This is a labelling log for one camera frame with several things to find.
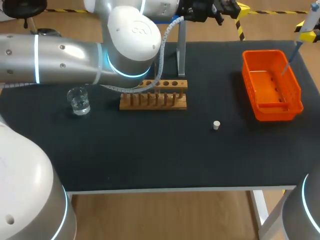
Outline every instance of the orange tray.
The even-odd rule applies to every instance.
[[[300,114],[301,88],[280,50],[245,51],[242,75],[256,119],[290,121]]]

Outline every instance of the floor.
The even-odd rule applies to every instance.
[[[311,0],[242,0],[253,11],[308,11]],[[50,9],[84,9],[82,0],[48,0]],[[241,19],[247,41],[294,40],[295,26],[303,14],[252,14]],[[53,28],[64,37],[101,42],[97,17],[87,13],[46,12],[34,18],[38,28]],[[165,25],[159,28],[163,32]],[[187,41],[239,41],[234,20],[223,26],[209,19],[187,23]],[[0,33],[27,33],[22,20],[0,23]],[[176,41],[175,29],[169,41]],[[320,88],[320,43],[304,44],[300,50],[315,84]],[[73,200],[77,215],[76,240],[256,240],[257,226],[248,193],[181,192],[81,195]],[[282,191],[264,191],[272,211]],[[279,233],[274,238],[282,240]]]

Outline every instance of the yellow black caution tape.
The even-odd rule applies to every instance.
[[[248,6],[242,3],[238,3],[238,4],[240,4],[241,10],[243,8],[244,15],[246,14],[307,14],[308,13],[308,11],[249,11],[247,12],[247,10],[250,9]],[[73,9],[46,9],[44,11],[50,12],[50,13],[81,13],[81,14],[90,13],[87,10],[73,10]]]
[[[250,11],[249,14],[308,14],[308,11]]]
[[[246,38],[244,35],[244,30],[242,29],[239,18],[237,18],[235,20],[235,26],[236,26],[236,29],[238,30],[238,35],[239,35],[240,41],[245,41]]]
[[[87,10],[72,10],[72,9],[46,9],[45,12],[49,13],[81,13],[88,14]]]

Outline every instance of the small white cylinder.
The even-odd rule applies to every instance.
[[[219,121],[214,121],[213,122],[213,129],[214,130],[218,130],[219,127],[220,127],[220,122]]]

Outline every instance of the black tablecloth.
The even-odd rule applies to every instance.
[[[0,114],[49,156],[67,191],[296,185],[319,162],[320,97],[301,56],[292,68],[304,111],[259,123],[242,78],[242,52],[292,41],[198,42],[186,46],[187,110],[119,111],[120,95],[88,85],[91,111],[70,115],[70,85],[6,89]],[[177,76],[176,44],[164,79]],[[221,122],[212,131],[212,122]]]

